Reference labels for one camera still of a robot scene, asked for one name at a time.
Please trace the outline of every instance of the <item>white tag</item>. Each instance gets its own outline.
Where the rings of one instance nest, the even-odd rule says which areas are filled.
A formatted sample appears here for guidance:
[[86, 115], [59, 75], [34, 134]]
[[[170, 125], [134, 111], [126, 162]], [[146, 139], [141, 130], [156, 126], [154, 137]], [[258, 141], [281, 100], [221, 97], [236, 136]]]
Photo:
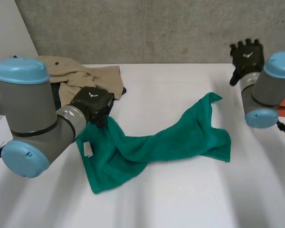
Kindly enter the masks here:
[[84, 142], [84, 155], [85, 157], [91, 157], [93, 156], [93, 152], [92, 152], [92, 147], [90, 142]]

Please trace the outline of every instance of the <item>beige cloth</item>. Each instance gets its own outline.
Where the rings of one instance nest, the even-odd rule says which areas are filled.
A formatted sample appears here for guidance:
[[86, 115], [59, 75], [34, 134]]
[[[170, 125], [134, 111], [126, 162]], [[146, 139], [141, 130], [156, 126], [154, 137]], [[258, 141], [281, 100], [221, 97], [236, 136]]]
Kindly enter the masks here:
[[123, 92], [123, 81], [119, 66], [87, 68], [67, 57], [39, 56], [47, 71], [51, 74], [50, 82], [60, 82], [59, 96], [61, 106], [71, 102], [82, 87], [91, 86], [105, 89], [119, 99]]

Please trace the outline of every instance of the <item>concrete wall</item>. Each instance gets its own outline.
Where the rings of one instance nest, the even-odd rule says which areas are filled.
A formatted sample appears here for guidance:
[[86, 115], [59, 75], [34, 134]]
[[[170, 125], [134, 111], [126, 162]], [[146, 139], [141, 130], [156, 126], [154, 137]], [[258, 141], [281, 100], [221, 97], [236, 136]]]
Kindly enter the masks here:
[[285, 50], [285, 0], [16, 0], [37, 51], [81, 63], [228, 63], [231, 42]]

